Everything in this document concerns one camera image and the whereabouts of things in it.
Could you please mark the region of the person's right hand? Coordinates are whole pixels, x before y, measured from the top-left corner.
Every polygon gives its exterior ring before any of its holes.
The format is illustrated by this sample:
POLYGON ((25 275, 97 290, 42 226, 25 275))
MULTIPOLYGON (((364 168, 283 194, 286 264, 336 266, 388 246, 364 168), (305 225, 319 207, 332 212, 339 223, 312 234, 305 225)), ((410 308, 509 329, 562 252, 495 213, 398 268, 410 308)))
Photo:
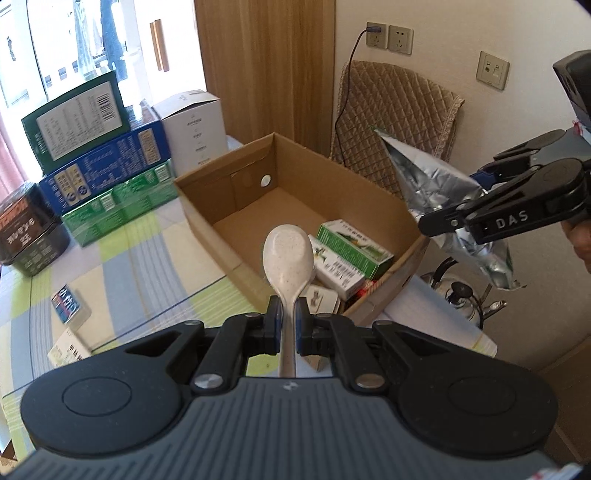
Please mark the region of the person's right hand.
POLYGON ((582 260, 588 272, 591 272, 591 222, 584 220, 577 225, 566 223, 565 233, 577 257, 582 260))

